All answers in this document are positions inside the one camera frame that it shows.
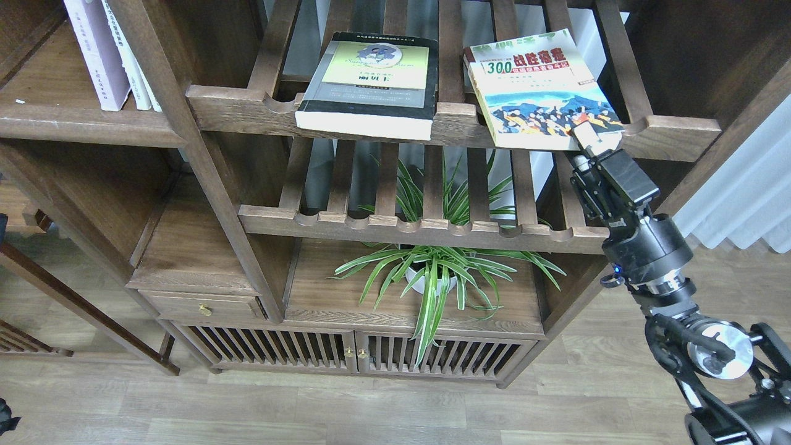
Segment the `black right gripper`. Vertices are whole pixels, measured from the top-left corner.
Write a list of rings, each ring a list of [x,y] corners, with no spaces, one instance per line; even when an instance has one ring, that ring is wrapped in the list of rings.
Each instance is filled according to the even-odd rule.
[[[597,132],[590,121],[570,130],[578,152],[569,154],[571,183],[588,219],[609,231],[602,248],[614,267],[605,285],[631,290],[679,291],[690,285],[683,267],[692,250],[668,214],[654,215],[650,203],[660,190],[645,171],[619,150],[621,130]]]

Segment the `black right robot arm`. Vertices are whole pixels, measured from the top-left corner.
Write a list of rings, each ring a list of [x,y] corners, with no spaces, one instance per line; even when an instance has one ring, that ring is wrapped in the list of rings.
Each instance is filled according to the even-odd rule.
[[[602,249],[613,273],[604,287],[626,285],[645,316],[645,340],[675,379],[695,444],[789,443],[789,348],[763,322],[704,316],[696,287],[682,273],[692,250],[672,218],[654,215],[658,186],[619,147],[621,135],[590,122],[570,130],[578,149],[571,183],[585,214],[609,230]]]

